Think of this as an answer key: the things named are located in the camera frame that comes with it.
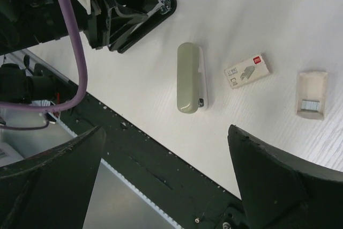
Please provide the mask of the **beige green stapler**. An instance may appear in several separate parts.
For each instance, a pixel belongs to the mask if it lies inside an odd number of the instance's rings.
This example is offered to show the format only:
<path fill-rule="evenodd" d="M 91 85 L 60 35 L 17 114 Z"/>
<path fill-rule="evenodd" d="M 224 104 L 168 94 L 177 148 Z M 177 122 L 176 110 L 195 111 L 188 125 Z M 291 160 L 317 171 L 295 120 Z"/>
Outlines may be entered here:
<path fill-rule="evenodd" d="M 208 107 L 208 92 L 203 49 L 185 42 L 177 49 L 177 109 L 194 114 Z"/>

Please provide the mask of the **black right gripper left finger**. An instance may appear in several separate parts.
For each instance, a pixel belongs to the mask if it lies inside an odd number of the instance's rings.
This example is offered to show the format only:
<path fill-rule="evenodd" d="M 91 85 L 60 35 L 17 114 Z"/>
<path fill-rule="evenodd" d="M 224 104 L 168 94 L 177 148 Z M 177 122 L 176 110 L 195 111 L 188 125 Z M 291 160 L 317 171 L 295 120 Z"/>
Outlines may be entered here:
<path fill-rule="evenodd" d="M 82 228 L 105 142 L 94 127 L 1 167 L 1 228 Z"/>

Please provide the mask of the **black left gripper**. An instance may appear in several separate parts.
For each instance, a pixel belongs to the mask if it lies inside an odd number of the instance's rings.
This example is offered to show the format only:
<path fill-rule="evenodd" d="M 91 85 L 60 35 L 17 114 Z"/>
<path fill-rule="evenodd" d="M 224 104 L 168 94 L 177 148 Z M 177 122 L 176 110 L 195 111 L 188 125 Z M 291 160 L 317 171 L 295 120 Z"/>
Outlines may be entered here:
<path fill-rule="evenodd" d="M 160 0 L 93 0 L 99 11 L 92 11 L 84 30 L 93 49 L 117 51 L 129 35 L 154 13 Z"/>

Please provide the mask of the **beige staple tray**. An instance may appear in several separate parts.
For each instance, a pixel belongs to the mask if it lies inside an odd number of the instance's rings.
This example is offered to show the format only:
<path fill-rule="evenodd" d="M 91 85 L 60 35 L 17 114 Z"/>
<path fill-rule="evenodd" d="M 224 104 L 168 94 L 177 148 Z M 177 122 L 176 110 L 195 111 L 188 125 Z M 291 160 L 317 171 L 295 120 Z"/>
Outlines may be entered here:
<path fill-rule="evenodd" d="M 310 120 L 324 120 L 327 79 L 328 73 L 324 71 L 308 71 L 299 73 L 296 89 L 297 116 Z M 319 101 L 319 112 L 307 112 L 301 110 L 301 103 L 303 100 Z"/>

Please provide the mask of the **white staple box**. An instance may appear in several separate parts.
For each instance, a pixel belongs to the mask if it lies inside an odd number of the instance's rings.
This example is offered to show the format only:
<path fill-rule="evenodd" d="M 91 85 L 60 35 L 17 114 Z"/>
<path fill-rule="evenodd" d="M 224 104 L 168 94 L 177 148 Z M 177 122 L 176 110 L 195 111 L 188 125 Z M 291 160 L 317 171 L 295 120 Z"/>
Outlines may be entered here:
<path fill-rule="evenodd" d="M 271 74 L 262 54 L 255 55 L 224 70 L 232 89 L 253 83 Z"/>

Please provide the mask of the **staples in tray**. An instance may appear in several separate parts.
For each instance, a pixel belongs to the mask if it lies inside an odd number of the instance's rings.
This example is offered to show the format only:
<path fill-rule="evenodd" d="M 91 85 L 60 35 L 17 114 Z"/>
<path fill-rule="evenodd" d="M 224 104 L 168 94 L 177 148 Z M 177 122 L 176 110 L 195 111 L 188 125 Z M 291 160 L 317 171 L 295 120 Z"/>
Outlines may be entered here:
<path fill-rule="evenodd" d="M 312 101 L 312 100 L 303 100 L 301 103 L 301 110 L 304 110 L 307 112 L 319 112 L 320 102 Z"/>

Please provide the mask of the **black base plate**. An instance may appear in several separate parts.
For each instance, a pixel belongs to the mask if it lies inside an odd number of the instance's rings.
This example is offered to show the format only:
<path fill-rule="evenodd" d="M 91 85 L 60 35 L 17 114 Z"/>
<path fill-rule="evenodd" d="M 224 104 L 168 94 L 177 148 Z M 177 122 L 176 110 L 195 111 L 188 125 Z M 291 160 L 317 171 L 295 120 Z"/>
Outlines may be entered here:
<path fill-rule="evenodd" d="M 87 94 L 62 113 L 80 134 L 101 126 L 103 159 L 182 228 L 247 228 L 242 202 L 120 114 Z"/>

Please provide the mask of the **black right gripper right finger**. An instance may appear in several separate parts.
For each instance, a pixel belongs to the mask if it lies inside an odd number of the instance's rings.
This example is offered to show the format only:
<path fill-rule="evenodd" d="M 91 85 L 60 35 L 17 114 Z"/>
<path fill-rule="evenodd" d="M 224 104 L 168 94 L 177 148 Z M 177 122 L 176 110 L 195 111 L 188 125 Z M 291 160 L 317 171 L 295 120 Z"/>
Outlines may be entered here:
<path fill-rule="evenodd" d="M 228 146 L 250 228 L 342 228 L 342 172 L 235 125 L 228 129 Z"/>

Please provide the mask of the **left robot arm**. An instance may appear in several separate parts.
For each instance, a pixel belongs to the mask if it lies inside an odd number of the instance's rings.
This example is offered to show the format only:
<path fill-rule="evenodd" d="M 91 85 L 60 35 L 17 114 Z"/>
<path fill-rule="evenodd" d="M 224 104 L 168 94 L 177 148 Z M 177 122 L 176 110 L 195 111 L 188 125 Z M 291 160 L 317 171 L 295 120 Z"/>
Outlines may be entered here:
<path fill-rule="evenodd" d="M 161 24 L 159 0 L 92 0 L 91 14 L 70 0 L 78 31 L 93 49 L 125 52 Z M 1 0 L 1 54 L 9 54 L 68 35 L 58 0 Z"/>

